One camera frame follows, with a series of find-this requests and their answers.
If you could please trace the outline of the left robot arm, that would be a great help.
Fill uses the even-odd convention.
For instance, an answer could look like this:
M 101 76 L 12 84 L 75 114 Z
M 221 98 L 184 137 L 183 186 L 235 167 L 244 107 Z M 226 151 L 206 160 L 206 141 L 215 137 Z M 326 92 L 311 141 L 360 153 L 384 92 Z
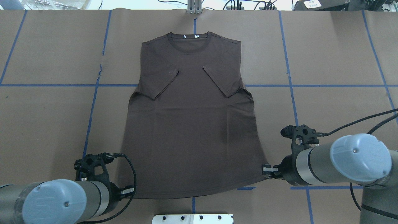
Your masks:
M 2 224 L 78 224 L 111 212 L 135 187 L 52 180 L 1 185 L 0 193 Z

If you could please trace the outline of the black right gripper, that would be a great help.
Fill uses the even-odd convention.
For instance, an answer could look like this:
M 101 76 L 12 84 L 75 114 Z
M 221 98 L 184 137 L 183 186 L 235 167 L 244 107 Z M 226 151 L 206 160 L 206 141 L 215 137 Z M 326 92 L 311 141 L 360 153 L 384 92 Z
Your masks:
M 262 164 L 261 172 L 266 179 L 277 179 L 285 180 L 292 186 L 299 186 L 299 179 L 297 179 L 294 167 L 292 155 L 286 156 L 279 165 L 272 167 L 270 164 Z

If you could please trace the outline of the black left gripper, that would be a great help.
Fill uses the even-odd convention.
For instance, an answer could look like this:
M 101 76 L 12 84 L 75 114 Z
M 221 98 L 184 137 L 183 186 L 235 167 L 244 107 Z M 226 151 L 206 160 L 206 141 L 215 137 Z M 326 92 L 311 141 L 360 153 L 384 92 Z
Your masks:
M 119 188 L 113 182 L 107 182 L 106 187 L 109 192 L 109 202 L 107 209 L 115 209 L 121 201 L 121 197 L 132 197 L 135 194 L 135 186 L 128 185 L 124 188 Z

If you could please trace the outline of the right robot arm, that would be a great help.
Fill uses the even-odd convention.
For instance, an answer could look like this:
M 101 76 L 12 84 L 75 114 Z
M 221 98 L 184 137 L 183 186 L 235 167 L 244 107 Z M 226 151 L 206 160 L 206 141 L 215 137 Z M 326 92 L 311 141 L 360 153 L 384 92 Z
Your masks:
M 264 164 L 268 179 L 293 186 L 350 182 L 363 187 L 361 224 L 397 223 L 397 150 L 365 133 L 343 136 L 321 146 L 292 143 L 279 165 Z

